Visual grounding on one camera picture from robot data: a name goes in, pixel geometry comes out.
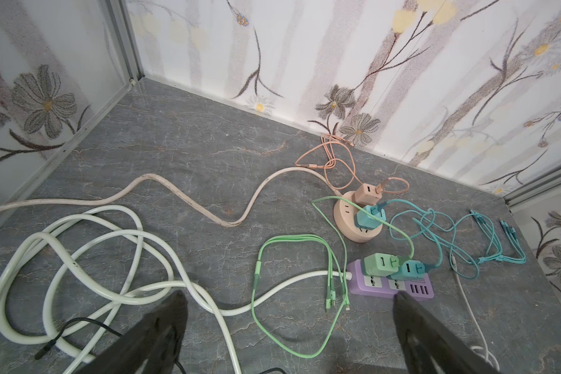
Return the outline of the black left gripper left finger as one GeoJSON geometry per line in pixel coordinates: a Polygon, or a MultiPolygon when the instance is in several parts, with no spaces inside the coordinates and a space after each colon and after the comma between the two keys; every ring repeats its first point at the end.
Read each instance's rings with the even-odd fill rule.
{"type": "Polygon", "coordinates": [[[188,321],[187,300],[175,291],[80,373],[170,373],[188,321]]]}

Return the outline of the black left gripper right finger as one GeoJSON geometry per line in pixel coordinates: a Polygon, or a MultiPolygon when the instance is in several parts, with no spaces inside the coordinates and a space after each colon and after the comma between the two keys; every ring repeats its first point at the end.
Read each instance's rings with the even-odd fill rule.
{"type": "Polygon", "coordinates": [[[404,291],[394,296],[393,318],[408,372],[497,372],[404,291]]]}

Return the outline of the teal charger plug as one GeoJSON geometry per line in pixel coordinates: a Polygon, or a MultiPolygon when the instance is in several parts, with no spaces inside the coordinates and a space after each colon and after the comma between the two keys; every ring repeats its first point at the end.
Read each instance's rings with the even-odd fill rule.
{"type": "Polygon", "coordinates": [[[365,206],[355,215],[355,227],[371,231],[379,228],[386,222],[385,204],[365,206]]]}
{"type": "Polygon", "coordinates": [[[401,265],[398,271],[389,276],[396,281],[416,281],[423,279],[426,274],[425,264],[417,260],[408,260],[401,265]]]}

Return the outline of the purple power strip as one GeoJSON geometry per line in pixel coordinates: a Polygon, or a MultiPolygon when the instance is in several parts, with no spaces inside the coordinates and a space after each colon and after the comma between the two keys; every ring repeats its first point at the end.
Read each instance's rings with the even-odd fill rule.
{"type": "Polygon", "coordinates": [[[348,281],[348,290],[354,295],[392,299],[403,291],[419,302],[435,298],[434,289],[428,274],[420,280],[392,280],[388,277],[364,275],[361,260],[355,260],[347,266],[352,278],[348,281]]]}

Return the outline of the green charger plug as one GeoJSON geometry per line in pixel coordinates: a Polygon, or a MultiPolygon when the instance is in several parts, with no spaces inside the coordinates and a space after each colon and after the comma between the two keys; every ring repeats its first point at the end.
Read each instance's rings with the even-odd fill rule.
{"type": "Polygon", "coordinates": [[[388,277],[399,270],[399,258],[386,253],[374,253],[362,261],[363,274],[369,277],[388,277]]]}

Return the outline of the pink charger plug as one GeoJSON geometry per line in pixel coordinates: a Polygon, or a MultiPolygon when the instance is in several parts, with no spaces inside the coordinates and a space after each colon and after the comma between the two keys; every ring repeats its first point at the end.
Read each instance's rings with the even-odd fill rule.
{"type": "Polygon", "coordinates": [[[353,192],[352,201],[360,207],[374,206],[382,199],[382,193],[375,185],[363,183],[353,192]]]}

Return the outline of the round pink power socket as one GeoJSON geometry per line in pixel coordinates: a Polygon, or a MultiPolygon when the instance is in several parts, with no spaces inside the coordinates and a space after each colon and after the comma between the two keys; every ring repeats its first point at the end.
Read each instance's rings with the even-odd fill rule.
{"type": "Polygon", "coordinates": [[[383,225],[380,224],[374,229],[359,228],[356,225],[358,212],[359,209],[355,208],[352,204],[338,200],[333,208],[333,218],[339,231],[347,239],[356,243],[366,243],[380,234],[383,230],[383,225]]]}

